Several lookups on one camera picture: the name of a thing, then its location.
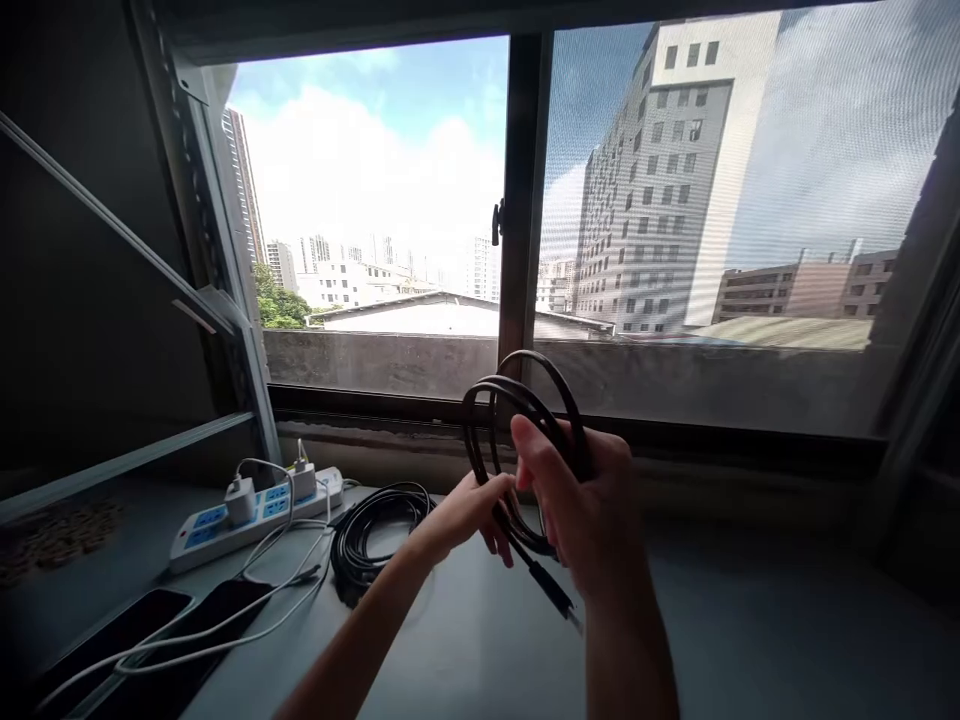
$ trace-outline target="tree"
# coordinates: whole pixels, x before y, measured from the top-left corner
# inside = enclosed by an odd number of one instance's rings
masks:
[[[303,317],[309,314],[310,305],[295,292],[278,287],[269,265],[254,263],[253,278],[257,285],[260,323],[265,328],[296,329],[306,326]]]

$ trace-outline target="power strip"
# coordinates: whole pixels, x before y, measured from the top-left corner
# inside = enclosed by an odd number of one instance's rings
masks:
[[[326,513],[327,490],[330,507],[339,507],[343,502],[343,476],[335,467],[317,471],[316,492],[296,501],[293,516],[307,518]],[[271,530],[287,522],[290,488],[284,483],[261,490],[256,493],[254,503],[253,519],[239,526],[230,523],[226,505],[207,508],[188,517],[170,547],[170,572],[185,572],[262,540]]]

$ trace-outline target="black smartphone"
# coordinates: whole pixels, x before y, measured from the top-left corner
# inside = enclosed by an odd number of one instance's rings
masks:
[[[170,637],[191,635],[220,624],[238,611],[259,600],[273,589],[267,583],[234,579],[221,583],[204,598],[170,633]],[[220,645],[243,635],[266,602],[244,613],[221,630],[201,640],[160,648],[147,656],[143,665],[155,665],[197,650]],[[165,668],[148,675],[124,678],[87,716],[90,720],[137,718],[137,720],[174,720],[186,709],[210,673],[229,652],[206,655],[196,660]]]
[[[35,708],[47,695],[81,670],[133,647],[187,609],[193,598],[165,588],[151,590],[89,638],[63,656],[30,687],[26,709]],[[111,667],[91,673],[58,695],[34,717],[62,718],[110,676]]]

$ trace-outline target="hand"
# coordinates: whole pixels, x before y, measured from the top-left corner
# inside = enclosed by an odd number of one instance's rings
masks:
[[[569,423],[561,422],[569,432]],[[597,473],[580,484],[560,453],[522,415],[510,423],[519,455],[517,489],[533,487],[547,540],[570,567],[584,600],[607,603],[624,595],[637,569],[649,577],[640,531],[640,502],[630,477],[630,448],[616,435],[587,429]]]
[[[479,529],[490,553],[497,553],[496,545],[504,564],[512,566],[507,538],[491,513],[500,497],[513,488],[514,482],[513,475],[502,473],[479,486],[473,473],[467,473],[453,492],[416,527],[407,542],[424,550],[430,561],[436,564]]]

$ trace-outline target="window latch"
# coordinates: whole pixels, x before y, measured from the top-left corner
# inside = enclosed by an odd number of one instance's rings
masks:
[[[500,198],[500,204],[493,204],[493,220],[490,225],[490,237],[493,246],[500,244],[500,236],[503,235],[503,198]]]

